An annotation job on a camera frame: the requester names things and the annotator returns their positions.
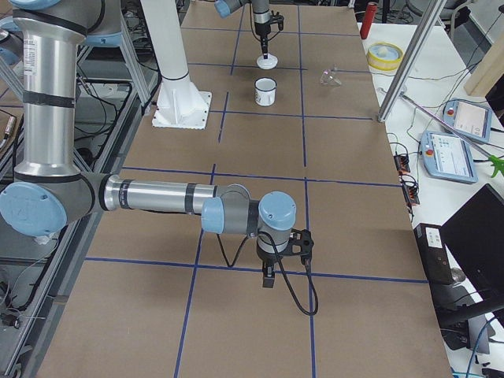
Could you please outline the white cup lid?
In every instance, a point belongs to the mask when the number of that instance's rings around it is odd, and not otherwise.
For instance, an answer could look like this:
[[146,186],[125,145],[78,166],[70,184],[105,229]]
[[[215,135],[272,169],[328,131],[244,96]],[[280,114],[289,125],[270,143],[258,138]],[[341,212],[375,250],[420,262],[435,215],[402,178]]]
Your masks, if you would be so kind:
[[278,58],[272,54],[269,54],[267,57],[261,55],[256,60],[257,66],[263,70],[274,69],[278,64]]

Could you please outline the wooden block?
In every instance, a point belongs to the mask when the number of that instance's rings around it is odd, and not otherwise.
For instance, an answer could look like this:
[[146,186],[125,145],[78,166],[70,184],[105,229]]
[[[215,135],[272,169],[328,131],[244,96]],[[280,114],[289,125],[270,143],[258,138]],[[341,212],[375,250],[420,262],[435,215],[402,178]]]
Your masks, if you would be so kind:
[[464,86],[467,95],[484,97],[503,75],[504,40],[500,35]]

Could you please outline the red cylinder tube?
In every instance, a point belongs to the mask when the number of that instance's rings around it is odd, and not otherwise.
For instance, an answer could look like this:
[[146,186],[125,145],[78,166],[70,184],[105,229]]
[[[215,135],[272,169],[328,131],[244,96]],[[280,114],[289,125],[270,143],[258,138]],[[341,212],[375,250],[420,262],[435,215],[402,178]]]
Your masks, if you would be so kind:
[[364,17],[361,22],[361,29],[360,29],[361,39],[367,39],[374,17],[376,15],[377,7],[378,5],[376,2],[369,2],[367,4]]

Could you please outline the teach pendant tablet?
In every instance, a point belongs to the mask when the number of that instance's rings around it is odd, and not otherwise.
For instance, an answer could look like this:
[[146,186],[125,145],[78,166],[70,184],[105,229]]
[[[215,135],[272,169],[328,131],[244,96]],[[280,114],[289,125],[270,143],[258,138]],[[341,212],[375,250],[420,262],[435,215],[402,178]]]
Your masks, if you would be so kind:
[[491,112],[486,106],[455,98],[444,106],[443,120],[477,142],[486,143],[490,139]]
[[469,145],[459,137],[450,133],[425,131],[420,145],[424,167],[430,176],[459,183],[478,181]]

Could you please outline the far teach pendant tablet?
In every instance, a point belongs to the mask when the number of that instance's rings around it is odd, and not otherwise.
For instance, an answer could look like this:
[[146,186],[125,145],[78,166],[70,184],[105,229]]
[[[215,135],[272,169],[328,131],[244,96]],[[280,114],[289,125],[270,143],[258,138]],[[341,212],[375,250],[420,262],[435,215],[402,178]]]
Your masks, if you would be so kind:
[[491,112],[486,106],[455,98],[444,106],[443,120],[477,142],[486,143],[490,139]]

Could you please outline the near teach pendant tablet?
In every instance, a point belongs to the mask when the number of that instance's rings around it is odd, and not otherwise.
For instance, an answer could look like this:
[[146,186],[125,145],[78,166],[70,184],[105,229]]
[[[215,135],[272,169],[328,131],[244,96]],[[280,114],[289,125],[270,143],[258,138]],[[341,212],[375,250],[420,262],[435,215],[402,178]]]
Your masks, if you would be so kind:
[[430,176],[459,183],[478,181],[469,145],[459,137],[450,133],[425,131],[420,145],[424,167]]

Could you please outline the aluminium frame post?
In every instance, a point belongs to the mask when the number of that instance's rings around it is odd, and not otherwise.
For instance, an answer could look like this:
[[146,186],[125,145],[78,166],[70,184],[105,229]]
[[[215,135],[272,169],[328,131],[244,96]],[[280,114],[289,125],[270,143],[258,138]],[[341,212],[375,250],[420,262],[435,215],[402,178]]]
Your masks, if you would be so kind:
[[406,49],[402,62],[400,63],[394,79],[387,90],[384,101],[377,114],[377,120],[384,122],[394,107],[396,100],[402,92],[402,87],[406,83],[414,63],[420,54],[423,45],[427,41],[443,7],[447,0],[431,0],[428,4],[420,23],[417,25],[413,37]]

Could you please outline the white enamel cup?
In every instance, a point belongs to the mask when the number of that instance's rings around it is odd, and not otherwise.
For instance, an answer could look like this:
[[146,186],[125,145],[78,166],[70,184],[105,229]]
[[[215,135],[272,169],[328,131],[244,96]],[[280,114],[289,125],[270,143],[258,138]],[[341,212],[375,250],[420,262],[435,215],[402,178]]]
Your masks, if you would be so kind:
[[276,99],[277,84],[273,78],[262,77],[254,82],[255,102],[259,106],[272,106]]

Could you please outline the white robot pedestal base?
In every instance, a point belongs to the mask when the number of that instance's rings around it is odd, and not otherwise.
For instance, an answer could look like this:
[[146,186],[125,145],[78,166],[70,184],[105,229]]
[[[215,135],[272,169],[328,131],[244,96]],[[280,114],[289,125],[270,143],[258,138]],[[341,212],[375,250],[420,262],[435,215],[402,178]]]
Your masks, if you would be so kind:
[[162,78],[152,125],[205,128],[212,94],[191,81],[176,3],[144,0],[141,5]]

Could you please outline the black laptop monitor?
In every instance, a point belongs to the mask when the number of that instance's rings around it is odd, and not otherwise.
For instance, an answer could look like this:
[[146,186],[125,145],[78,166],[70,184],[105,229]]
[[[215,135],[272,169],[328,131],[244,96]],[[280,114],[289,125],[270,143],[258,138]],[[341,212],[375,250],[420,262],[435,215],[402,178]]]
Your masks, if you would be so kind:
[[447,220],[441,236],[478,291],[503,292],[503,197],[490,184]]

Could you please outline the yellow tape roll with plate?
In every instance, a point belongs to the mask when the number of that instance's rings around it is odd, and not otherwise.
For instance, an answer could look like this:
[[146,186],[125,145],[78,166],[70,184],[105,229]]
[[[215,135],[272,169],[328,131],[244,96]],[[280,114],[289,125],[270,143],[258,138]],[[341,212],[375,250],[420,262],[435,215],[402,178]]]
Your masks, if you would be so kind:
[[372,44],[367,51],[370,67],[381,71],[394,71],[402,62],[403,51],[400,47],[386,42]]

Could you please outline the black box device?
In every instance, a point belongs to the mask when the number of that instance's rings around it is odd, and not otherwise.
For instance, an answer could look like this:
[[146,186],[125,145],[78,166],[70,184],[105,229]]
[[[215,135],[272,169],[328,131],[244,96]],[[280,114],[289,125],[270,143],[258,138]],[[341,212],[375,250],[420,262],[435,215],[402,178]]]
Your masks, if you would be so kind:
[[454,280],[440,226],[420,223],[415,227],[414,235],[428,281],[431,284],[452,284]]

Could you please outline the clear glass funnel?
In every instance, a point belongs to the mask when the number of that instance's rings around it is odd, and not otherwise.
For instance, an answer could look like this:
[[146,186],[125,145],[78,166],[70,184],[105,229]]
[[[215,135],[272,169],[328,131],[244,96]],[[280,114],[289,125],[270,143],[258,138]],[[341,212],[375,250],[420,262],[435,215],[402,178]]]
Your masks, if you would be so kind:
[[325,69],[320,77],[320,84],[329,87],[341,87],[343,85],[342,81],[338,77],[338,68],[336,65]]

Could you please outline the metal reacher grabber tool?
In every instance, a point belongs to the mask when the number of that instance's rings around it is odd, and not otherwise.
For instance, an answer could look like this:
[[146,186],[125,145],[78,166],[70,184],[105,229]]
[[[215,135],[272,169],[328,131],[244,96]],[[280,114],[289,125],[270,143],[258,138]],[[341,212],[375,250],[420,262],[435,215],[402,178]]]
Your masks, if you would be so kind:
[[409,96],[405,95],[403,92],[401,92],[399,94],[399,96],[404,101],[413,105],[415,108],[418,108],[424,114],[431,117],[437,123],[441,124],[447,131],[452,132],[457,137],[459,137],[460,139],[467,142],[473,149],[477,150],[479,153],[481,153],[483,156],[485,156],[487,158],[487,160],[489,162],[491,162],[492,166],[494,167],[494,172],[491,175],[492,178],[496,177],[499,172],[501,174],[503,174],[503,160],[500,157],[496,157],[495,155],[488,153],[483,147],[478,145],[476,142],[473,142],[469,137],[463,135],[460,131],[457,131],[455,128],[450,126],[448,123],[446,123],[444,120],[442,120],[441,118],[439,118],[435,114],[430,113],[427,109],[425,109],[423,106],[417,104],[413,99],[411,99]]

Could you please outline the aluminium frame rail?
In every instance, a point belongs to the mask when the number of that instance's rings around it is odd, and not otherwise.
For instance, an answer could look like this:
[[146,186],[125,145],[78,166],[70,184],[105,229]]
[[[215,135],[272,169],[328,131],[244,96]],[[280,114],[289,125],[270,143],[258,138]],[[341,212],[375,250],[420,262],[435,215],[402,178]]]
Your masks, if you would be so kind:
[[[116,173],[124,163],[148,106],[130,80],[89,79],[92,91],[104,84],[126,89],[114,100],[83,97],[71,123],[74,165],[82,176]],[[1,375],[33,377],[48,350],[64,305],[94,238],[102,208],[70,220],[47,243],[1,223]]]

